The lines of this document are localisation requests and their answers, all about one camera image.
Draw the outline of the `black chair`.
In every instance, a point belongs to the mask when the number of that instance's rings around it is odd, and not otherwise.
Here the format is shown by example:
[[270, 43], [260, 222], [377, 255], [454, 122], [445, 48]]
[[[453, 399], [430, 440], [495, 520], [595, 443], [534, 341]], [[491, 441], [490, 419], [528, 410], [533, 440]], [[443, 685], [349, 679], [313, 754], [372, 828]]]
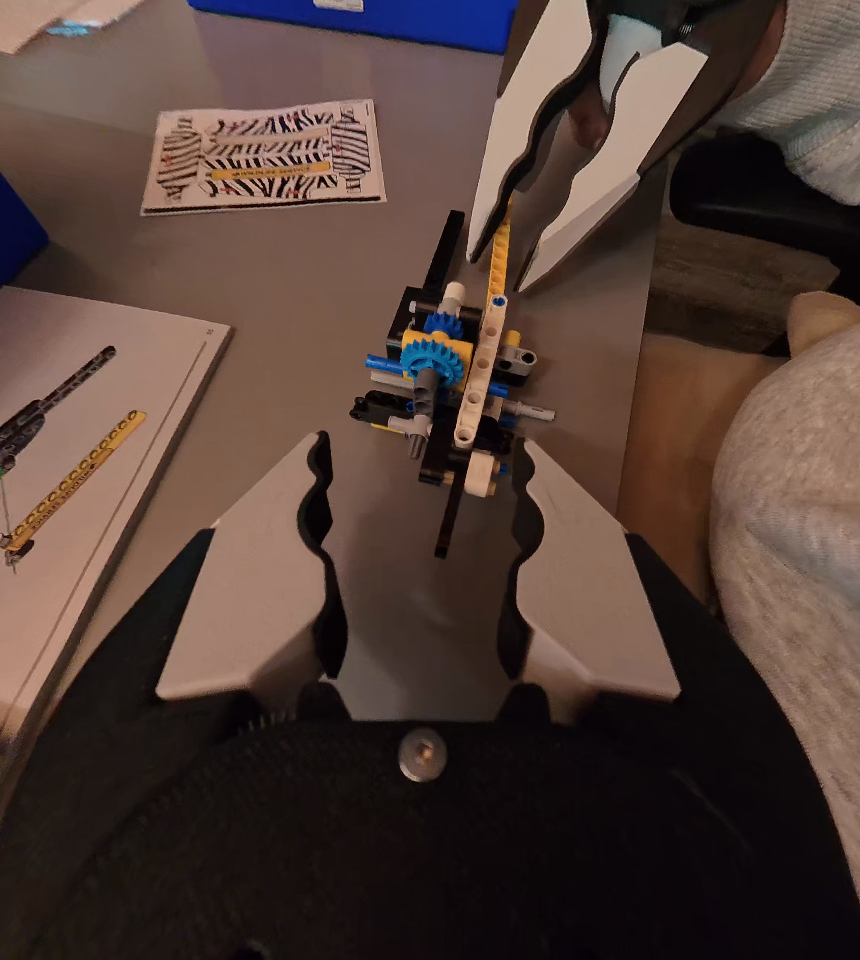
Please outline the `black chair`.
[[671, 177], [669, 206], [692, 226], [827, 259], [838, 269], [830, 293], [860, 307], [860, 204], [808, 186], [772, 142], [743, 133], [688, 147]]

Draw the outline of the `person's right forearm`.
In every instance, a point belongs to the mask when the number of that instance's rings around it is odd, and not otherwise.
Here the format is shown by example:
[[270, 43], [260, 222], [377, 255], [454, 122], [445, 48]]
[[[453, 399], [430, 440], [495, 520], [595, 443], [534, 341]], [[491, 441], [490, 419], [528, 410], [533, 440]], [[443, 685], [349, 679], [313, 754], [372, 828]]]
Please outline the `person's right forearm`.
[[766, 72], [717, 114], [776, 144], [806, 184], [860, 206], [860, 1], [789, 1]]

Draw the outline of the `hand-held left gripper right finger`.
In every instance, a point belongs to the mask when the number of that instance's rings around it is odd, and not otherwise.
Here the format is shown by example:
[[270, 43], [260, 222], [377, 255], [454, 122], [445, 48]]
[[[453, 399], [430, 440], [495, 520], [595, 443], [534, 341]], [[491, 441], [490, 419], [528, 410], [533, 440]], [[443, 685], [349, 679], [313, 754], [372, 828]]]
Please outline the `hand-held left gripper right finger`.
[[532, 439], [514, 447], [519, 547], [499, 620], [508, 677], [574, 725], [603, 692], [673, 702], [680, 684], [619, 522]]

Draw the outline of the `person's leg in grey pants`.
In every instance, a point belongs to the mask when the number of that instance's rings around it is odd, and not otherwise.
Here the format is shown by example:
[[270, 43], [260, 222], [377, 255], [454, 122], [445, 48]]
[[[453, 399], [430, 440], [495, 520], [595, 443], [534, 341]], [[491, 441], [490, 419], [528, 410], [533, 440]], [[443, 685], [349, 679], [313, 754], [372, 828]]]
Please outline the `person's leg in grey pants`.
[[860, 899], [860, 321], [745, 399], [709, 543], [729, 629], [808, 753]]

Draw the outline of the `blue box with white tag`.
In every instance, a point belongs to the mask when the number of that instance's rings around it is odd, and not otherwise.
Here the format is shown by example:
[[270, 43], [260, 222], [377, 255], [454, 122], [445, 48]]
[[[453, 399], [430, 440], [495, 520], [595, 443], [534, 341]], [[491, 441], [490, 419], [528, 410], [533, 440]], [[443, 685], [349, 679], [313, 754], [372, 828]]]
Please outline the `blue box with white tag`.
[[190, 1], [234, 18], [502, 54], [516, 1]]

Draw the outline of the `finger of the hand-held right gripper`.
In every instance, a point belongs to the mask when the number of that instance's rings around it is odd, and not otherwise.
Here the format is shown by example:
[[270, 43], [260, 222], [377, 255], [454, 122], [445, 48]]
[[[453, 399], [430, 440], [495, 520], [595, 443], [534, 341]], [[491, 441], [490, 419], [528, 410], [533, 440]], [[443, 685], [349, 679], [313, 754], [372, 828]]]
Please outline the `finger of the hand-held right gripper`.
[[531, 174], [551, 120], [588, 75], [594, 16], [587, 1], [520, 1], [512, 18], [470, 217], [467, 260], [478, 261]]
[[608, 135], [574, 175], [563, 209], [533, 248], [518, 291], [554, 270], [635, 190], [648, 152], [707, 60], [706, 54], [676, 42], [627, 67], [611, 103]]

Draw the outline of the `partly built lego model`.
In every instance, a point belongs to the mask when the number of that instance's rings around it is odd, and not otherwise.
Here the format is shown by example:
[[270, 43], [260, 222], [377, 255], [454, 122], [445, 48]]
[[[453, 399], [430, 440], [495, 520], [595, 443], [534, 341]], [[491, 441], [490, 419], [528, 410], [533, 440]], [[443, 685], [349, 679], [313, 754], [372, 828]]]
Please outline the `partly built lego model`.
[[422, 285], [404, 289], [384, 354], [366, 356], [376, 389], [349, 410], [355, 422], [406, 440], [419, 482], [448, 487], [438, 559], [448, 555], [461, 498], [495, 495], [518, 421], [556, 416], [511, 395], [527, 385], [537, 360], [507, 324], [511, 210], [493, 238], [482, 307], [448, 279], [464, 222], [462, 211], [450, 211]]

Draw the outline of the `lego instruction booklet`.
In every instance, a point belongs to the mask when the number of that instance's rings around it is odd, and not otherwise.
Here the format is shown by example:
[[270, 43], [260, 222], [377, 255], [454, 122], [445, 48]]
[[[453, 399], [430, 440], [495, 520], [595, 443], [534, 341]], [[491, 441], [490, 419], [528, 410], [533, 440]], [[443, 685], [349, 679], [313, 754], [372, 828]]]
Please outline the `lego instruction booklet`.
[[230, 326], [0, 289], [0, 748], [85, 623]]

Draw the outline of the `zebra striped sticker sheet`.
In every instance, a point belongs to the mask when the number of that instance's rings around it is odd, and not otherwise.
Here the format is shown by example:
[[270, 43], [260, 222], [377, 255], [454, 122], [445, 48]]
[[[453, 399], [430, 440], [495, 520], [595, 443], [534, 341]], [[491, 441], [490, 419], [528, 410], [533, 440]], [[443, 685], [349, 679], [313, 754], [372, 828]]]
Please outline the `zebra striped sticker sheet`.
[[338, 100], [159, 115], [144, 217], [383, 203], [375, 107]]

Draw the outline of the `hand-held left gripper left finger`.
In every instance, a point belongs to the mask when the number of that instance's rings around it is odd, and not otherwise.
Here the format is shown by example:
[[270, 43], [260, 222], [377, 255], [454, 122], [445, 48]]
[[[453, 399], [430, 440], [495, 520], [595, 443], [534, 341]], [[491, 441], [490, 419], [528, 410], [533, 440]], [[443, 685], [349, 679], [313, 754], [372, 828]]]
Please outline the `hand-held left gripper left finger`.
[[329, 436], [312, 432], [211, 527], [160, 698], [244, 690], [294, 703], [304, 685], [339, 676], [348, 625], [323, 548], [332, 480]]

